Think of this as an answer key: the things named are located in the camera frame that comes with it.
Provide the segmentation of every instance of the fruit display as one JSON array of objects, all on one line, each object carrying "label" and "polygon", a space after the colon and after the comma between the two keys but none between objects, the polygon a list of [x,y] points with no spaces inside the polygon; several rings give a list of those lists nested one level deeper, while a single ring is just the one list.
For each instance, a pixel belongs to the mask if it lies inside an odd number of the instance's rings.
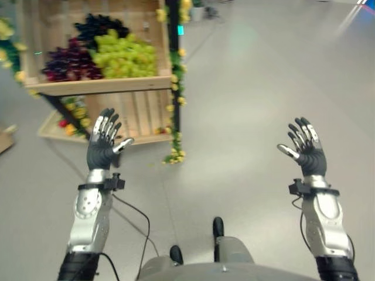
[{"label": "fruit display", "polygon": [[42,73],[50,82],[101,79],[100,69],[93,63],[88,50],[77,38],[69,39],[68,48],[58,47],[49,52],[51,61],[46,63]]},{"label": "fruit display", "polygon": [[78,40],[84,42],[85,46],[90,50],[98,50],[95,36],[107,34],[107,30],[116,30],[119,38],[125,38],[129,34],[129,29],[124,27],[119,19],[112,20],[109,16],[88,14],[85,23],[75,23],[75,28],[80,32]]},{"label": "fruit display", "polygon": [[156,75],[155,48],[137,40],[133,33],[121,38],[115,29],[96,36],[98,53],[93,61],[105,78],[147,77]]},{"label": "fruit display", "polygon": [[[83,97],[69,97],[63,99],[65,107],[78,119],[83,128],[90,126],[90,118],[88,116],[86,104],[84,103]],[[58,123],[59,127],[65,130],[65,134],[68,136],[78,135],[84,137],[73,124],[70,124],[66,119],[60,119]]]}]

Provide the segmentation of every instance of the black robotic finger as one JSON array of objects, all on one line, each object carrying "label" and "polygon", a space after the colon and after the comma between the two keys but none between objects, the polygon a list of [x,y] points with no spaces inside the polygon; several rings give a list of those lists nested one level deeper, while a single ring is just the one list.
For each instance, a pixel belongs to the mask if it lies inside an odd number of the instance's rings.
[{"label": "black robotic finger", "polygon": [[102,110],[101,113],[99,114],[99,117],[95,121],[93,134],[92,134],[93,136],[100,133],[101,124],[103,123],[104,117],[107,116],[108,111],[109,111],[109,109],[106,108],[106,109]]},{"label": "black robotic finger", "polygon": [[302,151],[302,149],[301,149],[301,145],[302,145],[302,144],[300,143],[300,140],[298,140],[298,139],[296,138],[296,136],[293,135],[292,132],[288,132],[288,136],[292,139],[292,141],[293,141],[293,143],[294,143],[294,146],[295,146],[297,152],[301,152],[301,151]]},{"label": "black robotic finger", "polygon": [[295,118],[294,120],[298,124],[298,126],[301,128],[302,132],[304,133],[306,146],[311,146],[311,135],[306,125],[299,118]]},{"label": "black robotic finger", "polygon": [[115,125],[115,127],[113,127],[113,129],[109,133],[110,141],[111,141],[112,144],[114,142],[114,139],[115,139],[116,134],[117,134],[117,132],[118,132],[118,130],[119,130],[120,127],[121,127],[121,122],[117,123]]},{"label": "black robotic finger", "polygon": [[110,132],[112,130],[112,127],[116,123],[117,119],[118,119],[118,114],[113,115],[112,118],[110,119],[107,127],[105,128],[105,137],[108,140],[110,139]]},{"label": "black robotic finger", "polygon": [[301,144],[301,149],[304,150],[306,148],[306,143],[305,143],[305,139],[304,137],[302,136],[301,132],[297,129],[296,126],[294,126],[293,124],[289,124],[289,128],[294,132],[294,134],[298,137],[298,139],[300,140],[300,144]]},{"label": "black robotic finger", "polygon": [[111,118],[112,114],[115,112],[113,108],[109,109],[103,116],[103,122],[101,124],[100,132],[102,135],[105,135],[105,127],[107,126],[108,120]]},{"label": "black robotic finger", "polygon": [[303,124],[306,125],[306,127],[307,127],[307,129],[308,129],[308,131],[309,131],[309,133],[310,133],[310,135],[311,135],[311,139],[312,139],[312,141],[318,143],[318,142],[319,142],[319,137],[318,137],[318,134],[316,133],[314,127],[313,127],[313,126],[310,124],[310,122],[309,122],[306,118],[304,118],[304,117],[301,118],[301,121],[302,121]]}]

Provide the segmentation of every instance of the caster wheel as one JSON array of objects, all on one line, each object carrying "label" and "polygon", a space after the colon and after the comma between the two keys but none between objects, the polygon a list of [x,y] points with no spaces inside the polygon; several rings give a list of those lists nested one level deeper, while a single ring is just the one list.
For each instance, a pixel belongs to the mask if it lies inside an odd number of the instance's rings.
[{"label": "caster wheel", "polygon": [[169,256],[174,262],[178,263],[178,265],[183,265],[181,249],[177,245],[171,247],[169,250]]},{"label": "caster wheel", "polygon": [[215,241],[217,237],[224,236],[224,222],[222,218],[214,218],[212,223],[212,231]]}]

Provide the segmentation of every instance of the purple grapes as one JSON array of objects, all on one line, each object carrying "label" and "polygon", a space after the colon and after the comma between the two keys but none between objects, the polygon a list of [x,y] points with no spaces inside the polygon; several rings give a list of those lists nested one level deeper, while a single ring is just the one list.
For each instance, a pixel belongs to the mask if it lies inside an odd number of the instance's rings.
[{"label": "purple grapes", "polygon": [[50,82],[102,79],[100,69],[92,62],[87,49],[81,46],[77,38],[69,39],[69,47],[57,47],[49,52],[51,61],[46,63],[42,74]]}]

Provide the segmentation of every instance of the fruit crate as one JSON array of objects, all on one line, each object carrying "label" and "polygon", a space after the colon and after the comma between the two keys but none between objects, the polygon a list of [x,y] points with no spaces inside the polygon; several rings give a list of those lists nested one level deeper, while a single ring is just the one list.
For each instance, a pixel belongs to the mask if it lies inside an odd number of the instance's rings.
[{"label": "fruit crate", "polygon": [[[82,95],[121,91],[158,90],[171,86],[168,32],[156,20],[156,9],[163,0],[20,0],[17,1],[18,28],[28,46],[21,55],[25,87],[47,95]],[[48,52],[67,47],[76,37],[76,22],[84,22],[88,13],[119,19],[137,38],[156,49],[158,75],[154,77],[116,78],[48,83],[40,71],[49,60]]]},{"label": "fruit crate", "polygon": [[[45,95],[63,97],[85,95],[88,112],[94,121],[105,107],[115,108],[122,120],[122,136],[132,136],[135,143],[166,141],[169,135],[155,131],[168,125],[168,94],[171,87],[168,31],[156,20],[156,10],[164,0],[18,0],[18,28],[28,46],[21,55],[25,87]],[[67,47],[76,37],[74,23],[83,23],[87,14],[102,14],[119,19],[137,38],[153,45],[157,57],[157,76],[84,81],[48,82],[40,71],[50,60],[49,51]],[[57,128],[60,115],[53,112],[39,130],[39,135],[83,142],[65,136]]]}]

